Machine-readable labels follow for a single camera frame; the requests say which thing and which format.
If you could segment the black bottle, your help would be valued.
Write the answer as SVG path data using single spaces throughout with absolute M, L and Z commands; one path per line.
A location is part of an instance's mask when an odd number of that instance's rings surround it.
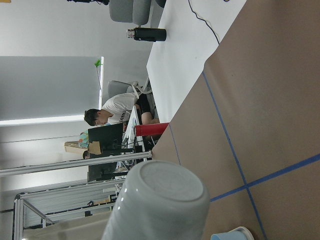
M 127 30 L 127 37 L 136 41 L 164 42 L 167 38 L 167 31 L 162 28 L 136 27 Z

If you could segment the aluminium frame post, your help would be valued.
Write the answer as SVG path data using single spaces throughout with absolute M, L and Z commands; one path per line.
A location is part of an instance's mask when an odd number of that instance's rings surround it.
M 107 156 L 107 157 L 77 159 L 77 160 L 69 160 L 69 161 L 55 162 L 55 163 L 48 163 L 48 164 L 20 166 L 20 167 L 14 167 L 14 168 L 1 169 L 0 177 L 39 173 L 39 172 L 46 172 L 46 171 L 55 171 L 55 170 L 83 167 L 83 166 L 89 166 L 89 165 L 116 163 L 121 161 L 130 161 L 130 160 L 144 159 L 144 158 L 151 158 L 151 157 L 152 157 L 152 151 L 150 150 L 146 152 L 121 154 L 121 155 Z

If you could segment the seated person white shirt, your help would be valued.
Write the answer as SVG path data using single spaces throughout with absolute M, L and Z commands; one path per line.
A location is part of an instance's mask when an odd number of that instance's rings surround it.
M 135 93 L 122 93 L 108 99 L 101 109 L 88 109 L 84 112 L 84 120 L 90 126 L 104 126 L 124 123 L 129 120 L 133 108 L 141 115 L 143 125 L 158 124 L 159 119 L 151 112 L 146 94 L 136 96 Z

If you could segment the black monitor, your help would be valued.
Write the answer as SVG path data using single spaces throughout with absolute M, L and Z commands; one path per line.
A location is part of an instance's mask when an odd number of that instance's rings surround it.
M 99 142 L 101 154 L 90 153 L 90 158 L 116 156 L 120 154 L 123 142 L 123 124 L 111 124 L 88 129 L 89 143 Z M 88 167 L 88 182 L 110 180 L 116 170 L 117 162 L 90 165 Z

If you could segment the red bottle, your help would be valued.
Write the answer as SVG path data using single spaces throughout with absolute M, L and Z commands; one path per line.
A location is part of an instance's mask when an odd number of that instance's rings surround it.
M 137 137 L 162 135 L 168 125 L 168 122 L 136 125 L 134 127 L 134 133 Z

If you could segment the blue plastic cup near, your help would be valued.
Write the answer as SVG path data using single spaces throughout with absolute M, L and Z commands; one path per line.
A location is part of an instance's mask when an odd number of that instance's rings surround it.
M 243 232 L 236 230 L 212 234 L 210 240 L 250 240 L 250 238 L 248 238 Z

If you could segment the grey plastic cup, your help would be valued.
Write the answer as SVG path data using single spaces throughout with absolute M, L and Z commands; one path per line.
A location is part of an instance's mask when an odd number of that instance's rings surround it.
M 200 240 L 210 197 L 187 168 L 149 160 L 134 166 L 104 229 L 104 240 Z

